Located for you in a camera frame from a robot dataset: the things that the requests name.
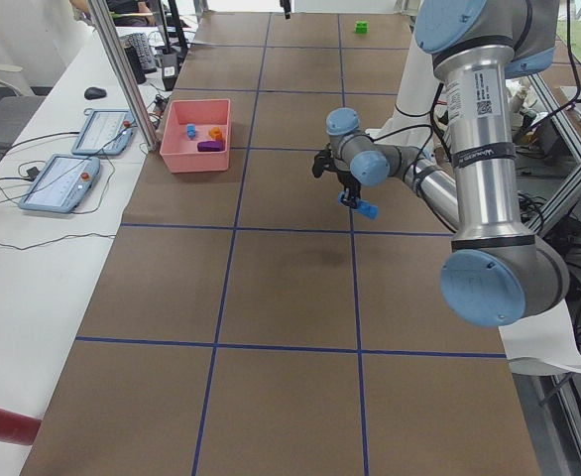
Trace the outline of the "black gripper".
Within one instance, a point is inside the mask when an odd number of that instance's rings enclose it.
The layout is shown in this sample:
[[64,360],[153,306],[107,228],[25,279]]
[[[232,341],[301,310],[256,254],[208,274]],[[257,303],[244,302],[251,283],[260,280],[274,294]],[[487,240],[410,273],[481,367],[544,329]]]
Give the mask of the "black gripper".
[[348,208],[358,208],[361,202],[361,184],[349,170],[343,169],[344,166],[344,162],[334,158],[332,149],[327,144],[314,156],[311,172],[316,179],[320,179],[324,173],[336,174],[343,187],[340,193],[340,203]]

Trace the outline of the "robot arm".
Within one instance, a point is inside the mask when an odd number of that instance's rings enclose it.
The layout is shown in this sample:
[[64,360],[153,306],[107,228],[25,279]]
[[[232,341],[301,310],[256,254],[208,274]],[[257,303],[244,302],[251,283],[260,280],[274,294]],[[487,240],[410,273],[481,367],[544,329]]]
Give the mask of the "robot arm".
[[413,28],[411,59],[436,78],[412,111],[428,127],[444,98],[451,170],[424,145],[391,145],[363,132],[351,108],[326,119],[328,144],[312,173],[336,174],[341,204],[368,217],[376,206],[361,190],[388,178],[405,182],[454,230],[452,252],[440,273],[449,307],[463,319],[496,327],[539,315],[568,291],[562,258],[522,222],[516,147],[506,93],[510,78],[548,68],[554,56],[559,5],[555,1],[425,1]]

